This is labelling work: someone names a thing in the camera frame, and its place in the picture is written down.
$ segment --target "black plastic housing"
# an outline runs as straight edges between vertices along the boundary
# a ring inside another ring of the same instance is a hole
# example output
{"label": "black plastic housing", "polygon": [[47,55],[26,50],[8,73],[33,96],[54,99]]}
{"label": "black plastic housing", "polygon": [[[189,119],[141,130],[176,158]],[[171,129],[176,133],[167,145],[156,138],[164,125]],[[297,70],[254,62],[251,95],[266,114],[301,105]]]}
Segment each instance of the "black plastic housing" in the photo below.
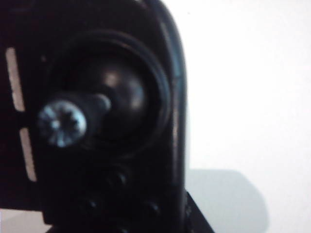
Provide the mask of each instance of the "black plastic housing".
{"label": "black plastic housing", "polygon": [[[0,115],[0,207],[41,210],[47,224],[82,232],[184,232],[186,74],[168,10],[158,0],[28,2],[3,2],[0,9],[0,109],[6,113]],[[9,91],[4,54],[10,47],[17,53],[25,113],[14,110]],[[125,56],[148,74],[153,108],[124,140],[50,148],[37,132],[38,110],[54,93],[79,90],[62,74],[73,66],[72,57],[90,49]],[[37,183],[26,176],[22,127],[30,130]],[[126,176],[121,190],[111,191],[111,173]],[[96,202],[96,210],[85,200]]]}

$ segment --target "silver screw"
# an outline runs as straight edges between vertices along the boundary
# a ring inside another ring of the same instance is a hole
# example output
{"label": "silver screw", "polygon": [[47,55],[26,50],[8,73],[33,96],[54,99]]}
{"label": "silver screw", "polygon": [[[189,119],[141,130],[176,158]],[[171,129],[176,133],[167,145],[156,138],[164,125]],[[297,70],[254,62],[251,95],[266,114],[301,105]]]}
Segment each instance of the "silver screw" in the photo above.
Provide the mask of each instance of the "silver screw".
{"label": "silver screw", "polygon": [[87,131],[82,110],[68,100],[54,100],[38,115],[41,134],[51,146],[65,148],[81,140]]}

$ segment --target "white stripe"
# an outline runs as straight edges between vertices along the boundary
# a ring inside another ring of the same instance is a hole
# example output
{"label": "white stripe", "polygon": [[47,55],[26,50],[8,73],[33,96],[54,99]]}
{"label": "white stripe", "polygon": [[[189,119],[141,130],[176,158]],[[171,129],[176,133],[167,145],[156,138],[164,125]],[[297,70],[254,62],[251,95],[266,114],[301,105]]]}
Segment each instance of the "white stripe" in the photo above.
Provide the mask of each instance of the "white stripe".
{"label": "white stripe", "polygon": [[17,58],[15,48],[8,48],[5,53],[6,62],[8,65],[9,78],[12,89],[12,97],[15,109],[20,112],[25,112],[23,93],[20,85],[18,73]]}
{"label": "white stripe", "polygon": [[32,152],[32,147],[31,147],[28,129],[22,128],[19,131],[19,136],[20,136],[20,140],[21,140],[21,146],[23,148],[27,176],[28,176],[29,180],[31,180],[32,182],[36,182],[37,177],[35,174],[33,152]]}

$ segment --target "screw head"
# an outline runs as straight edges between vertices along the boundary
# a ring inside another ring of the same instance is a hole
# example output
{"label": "screw head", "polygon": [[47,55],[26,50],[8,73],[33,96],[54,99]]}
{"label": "screw head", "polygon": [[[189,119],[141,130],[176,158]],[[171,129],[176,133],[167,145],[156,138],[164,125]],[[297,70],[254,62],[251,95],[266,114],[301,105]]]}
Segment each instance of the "screw head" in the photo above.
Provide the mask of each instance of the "screw head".
{"label": "screw head", "polygon": [[51,146],[65,148],[85,136],[87,123],[77,105],[68,100],[54,100],[39,112],[38,127]]}

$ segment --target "black base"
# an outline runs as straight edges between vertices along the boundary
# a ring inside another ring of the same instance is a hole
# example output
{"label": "black base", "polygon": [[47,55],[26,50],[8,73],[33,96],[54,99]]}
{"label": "black base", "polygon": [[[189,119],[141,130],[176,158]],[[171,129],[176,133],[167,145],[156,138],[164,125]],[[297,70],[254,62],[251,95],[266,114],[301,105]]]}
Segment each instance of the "black base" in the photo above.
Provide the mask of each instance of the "black base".
{"label": "black base", "polygon": [[[213,229],[206,221],[205,217],[203,216],[202,212],[195,204],[194,200],[187,192],[187,222],[186,222],[186,233],[214,233]],[[69,233],[68,230],[63,230],[57,227],[52,227],[46,233]]]}

